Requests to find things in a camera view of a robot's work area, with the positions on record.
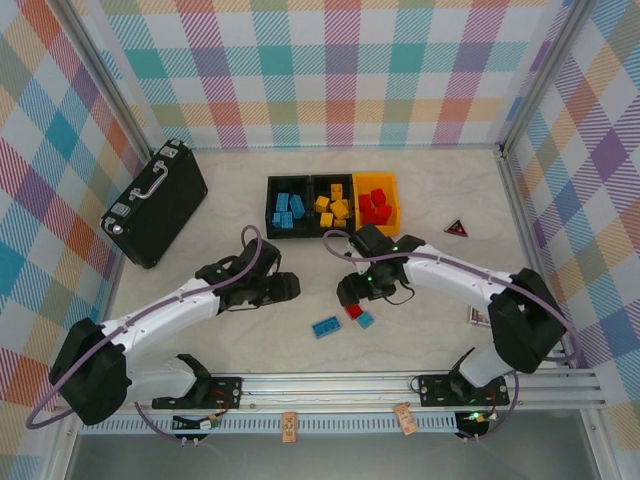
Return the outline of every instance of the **red triangle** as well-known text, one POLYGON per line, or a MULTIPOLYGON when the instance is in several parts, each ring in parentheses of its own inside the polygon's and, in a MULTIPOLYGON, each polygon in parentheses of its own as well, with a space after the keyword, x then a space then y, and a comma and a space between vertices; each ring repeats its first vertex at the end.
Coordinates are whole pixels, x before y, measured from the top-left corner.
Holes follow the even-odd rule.
POLYGON ((462 222, 460 219, 457 219, 451 225, 449 225, 445 230, 445 233, 450 233, 451 235, 458 235, 460 237, 468 237, 467 231, 462 226, 462 222))

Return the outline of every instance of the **suitcase handle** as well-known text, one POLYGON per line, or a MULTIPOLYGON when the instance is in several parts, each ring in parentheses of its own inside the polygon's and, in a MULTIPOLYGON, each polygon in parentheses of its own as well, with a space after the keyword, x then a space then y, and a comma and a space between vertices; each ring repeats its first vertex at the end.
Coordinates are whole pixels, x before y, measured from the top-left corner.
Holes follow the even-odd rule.
POLYGON ((162 175, 160 175, 158 179, 155 182, 153 182, 153 185, 151 185, 151 188, 147 190, 147 193, 141 193, 139 188, 134 188, 129 193, 130 201, 133 201, 135 198, 145 200, 149 198, 151 195, 153 195, 153 192, 155 192, 158 189, 160 184, 164 182, 164 179, 167 178, 167 175, 169 175, 169 169, 167 168, 167 166, 164 164, 162 160, 158 160, 153 166, 153 173, 158 173, 158 170, 162 170, 162 175))

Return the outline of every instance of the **black tray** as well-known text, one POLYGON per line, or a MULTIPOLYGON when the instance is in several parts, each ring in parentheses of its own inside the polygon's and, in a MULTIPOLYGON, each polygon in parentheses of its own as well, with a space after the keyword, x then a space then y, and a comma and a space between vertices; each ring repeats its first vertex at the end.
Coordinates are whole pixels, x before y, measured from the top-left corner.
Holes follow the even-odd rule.
POLYGON ((320 214, 314 211, 314 203, 318 196, 331 198, 331 184, 342 184, 343 198, 349 200, 349 218, 345 228, 338 228, 347 233, 355 231, 353 176, 351 174, 334 175, 304 175, 304 176, 279 176, 269 177, 267 180, 267 206, 265 209, 265 224, 267 226, 267 238, 312 238, 322 237, 328 228, 320 227, 320 214), (271 224, 273 213, 276 210, 278 193, 300 195, 305 209, 305 216, 301 219, 293 219, 293 228, 275 228, 271 224))

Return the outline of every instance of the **black suitcase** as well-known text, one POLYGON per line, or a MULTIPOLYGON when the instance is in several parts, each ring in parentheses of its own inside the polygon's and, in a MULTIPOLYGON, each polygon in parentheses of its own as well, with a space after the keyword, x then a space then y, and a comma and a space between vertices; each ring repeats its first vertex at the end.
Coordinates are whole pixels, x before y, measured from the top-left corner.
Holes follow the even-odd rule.
POLYGON ((207 192, 191 149, 169 140, 102 216, 102 229, 133 263, 153 268, 207 192))

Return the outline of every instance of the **plaid backdrop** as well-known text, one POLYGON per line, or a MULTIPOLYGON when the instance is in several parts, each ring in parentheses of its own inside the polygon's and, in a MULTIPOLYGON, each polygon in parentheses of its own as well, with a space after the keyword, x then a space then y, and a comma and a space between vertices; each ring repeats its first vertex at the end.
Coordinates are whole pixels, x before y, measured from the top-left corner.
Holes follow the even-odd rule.
MULTIPOLYGON (((148 131, 83 2, 74 0, 148 131)), ((233 148, 493 144, 549 1, 100 3, 164 135, 233 148)))
POLYGON ((640 471, 640 7, 601 0, 513 156, 565 314, 640 471))
POLYGON ((0 0, 0 480, 33 478, 66 329, 101 319, 120 254, 99 219, 141 164, 44 0, 0 0))
POLYGON ((517 115, 520 113, 520 107, 522 106, 522 102, 529 95, 531 91, 531 87, 535 83, 538 78, 538 73, 540 72, 540 68, 544 65, 544 62, 547 60, 547 57, 553 51, 551 48, 553 42, 558 38, 558 35, 562 31, 562 27, 564 26, 564 22, 567 19, 567 15, 571 10, 571 7, 575 3, 575 0, 563 0, 562 6, 558 10, 555 19, 553 20, 553 24, 551 28, 547 32, 542 45, 540 46, 540 50, 538 50, 538 54, 536 55, 535 60, 529 67, 529 71, 525 76, 524 81, 520 85, 518 90, 518 94, 516 95, 515 100, 511 104, 511 108, 509 109, 509 113, 507 115, 507 119, 500 128, 500 133, 498 134, 498 138, 495 139, 497 142, 502 143, 505 140, 505 137, 509 133, 509 130, 513 126, 513 122, 515 121, 517 115))

